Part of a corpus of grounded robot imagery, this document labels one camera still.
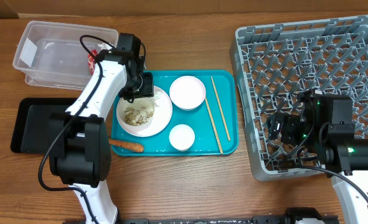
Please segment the cream bowl with leftovers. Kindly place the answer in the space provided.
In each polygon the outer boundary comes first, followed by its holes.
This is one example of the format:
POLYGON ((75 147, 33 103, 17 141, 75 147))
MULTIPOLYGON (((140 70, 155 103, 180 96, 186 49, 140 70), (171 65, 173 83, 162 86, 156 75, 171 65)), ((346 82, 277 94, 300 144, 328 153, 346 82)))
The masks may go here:
POLYGON ((148 124, 154 116, 154 110, 155 104, 152 98, 138 98, 132 103, 120 99, 116 107, 117 118, 128 126, 148 124))

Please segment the pink white bowl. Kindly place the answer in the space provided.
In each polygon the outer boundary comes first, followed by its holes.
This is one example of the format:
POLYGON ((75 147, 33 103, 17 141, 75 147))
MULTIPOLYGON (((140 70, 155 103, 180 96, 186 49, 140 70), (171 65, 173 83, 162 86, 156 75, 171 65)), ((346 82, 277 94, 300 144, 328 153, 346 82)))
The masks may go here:
POLYGON ((171 101, 182 110, 194 110, 205 100, 205 85, 198 78, 183 76, 174 80, 169 89, 171 101))

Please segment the red foil snack wrapper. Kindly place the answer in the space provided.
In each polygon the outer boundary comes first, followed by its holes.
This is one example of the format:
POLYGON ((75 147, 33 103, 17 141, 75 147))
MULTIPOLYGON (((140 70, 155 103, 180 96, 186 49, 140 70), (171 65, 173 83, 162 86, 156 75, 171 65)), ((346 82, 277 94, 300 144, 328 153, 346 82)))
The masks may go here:
MULTIPOLYGON (((98 55, 98 52, 97 52, 96 49, 91 50, 91 53, 94 56, 97 56, 98 55)), ((95 64, 96 64, 95 59, 90 54, 88 54, 88 67, 90 69, 90 74, 91 75, 94 73, 95 64)))

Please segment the small white cup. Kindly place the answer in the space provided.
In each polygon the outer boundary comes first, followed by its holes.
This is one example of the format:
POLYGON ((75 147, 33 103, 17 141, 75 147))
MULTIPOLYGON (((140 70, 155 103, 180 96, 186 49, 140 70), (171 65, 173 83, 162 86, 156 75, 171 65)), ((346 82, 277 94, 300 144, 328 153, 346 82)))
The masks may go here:
POLYGON ((169 142, 178 151, 187 151, 195 141, 194 130, 186 124, 178 124, 169 133, 169 142))

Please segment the white napkin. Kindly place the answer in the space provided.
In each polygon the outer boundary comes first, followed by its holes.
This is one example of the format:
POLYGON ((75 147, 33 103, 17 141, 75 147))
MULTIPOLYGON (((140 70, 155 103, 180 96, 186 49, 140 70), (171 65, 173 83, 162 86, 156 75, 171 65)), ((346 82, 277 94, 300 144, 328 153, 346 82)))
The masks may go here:
POLYGON ((159 106, 161 103, 161 97, 163 96, 163 93, 161 91, 156 91, 153 96, 153 101, 155 106, 159 106))

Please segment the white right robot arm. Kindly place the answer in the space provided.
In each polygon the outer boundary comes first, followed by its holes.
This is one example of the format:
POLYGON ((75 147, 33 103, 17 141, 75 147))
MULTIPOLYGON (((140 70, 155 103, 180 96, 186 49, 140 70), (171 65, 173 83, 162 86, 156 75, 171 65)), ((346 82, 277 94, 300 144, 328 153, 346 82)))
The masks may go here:
POLYGON ((276 112, 268 117, 268 138, 293 145, 297 156, 306 149, 322 166, 305 166, 298 159, 291 164, 282 160, 282 168, 325 173, 346 223, 368 223, 368 139, 355 137, 351 97, 305 91, 297 99, 304 106, 301 114, 276 112))

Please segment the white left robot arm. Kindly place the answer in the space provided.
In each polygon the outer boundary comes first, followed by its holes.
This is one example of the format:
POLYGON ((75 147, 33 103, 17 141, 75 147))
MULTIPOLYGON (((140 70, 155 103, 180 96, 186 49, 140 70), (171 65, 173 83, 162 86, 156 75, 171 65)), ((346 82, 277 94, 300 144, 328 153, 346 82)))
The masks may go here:
POLYGON ((97 55, 94 73, 81 95, 63 113, 49 119, 50 146, 38 171, 40 185, 44 164, 60 177, 62 191, 72 190, 85 212, 85 223, 117 223, 118 209, 112 202, 106 177, 111 166, 111 149, 105 120, 115 98, 134 103, 152 98, 153 76, 144 71, 146 49, 133 34, 121 33, 116 45, 97 55))

